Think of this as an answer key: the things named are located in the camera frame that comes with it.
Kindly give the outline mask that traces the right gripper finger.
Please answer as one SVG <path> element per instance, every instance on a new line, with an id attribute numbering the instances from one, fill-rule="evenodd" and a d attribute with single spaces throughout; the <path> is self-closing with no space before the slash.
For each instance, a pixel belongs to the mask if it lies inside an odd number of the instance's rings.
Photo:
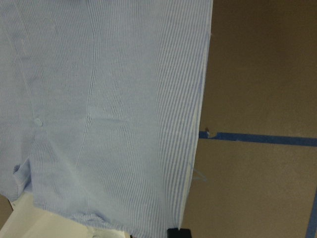
<path id="1" fill-rule="evenodd" d="M 168 238 L 191 238 L 191 231 L 189 229 L 168 229 L 167 230 Z"/>

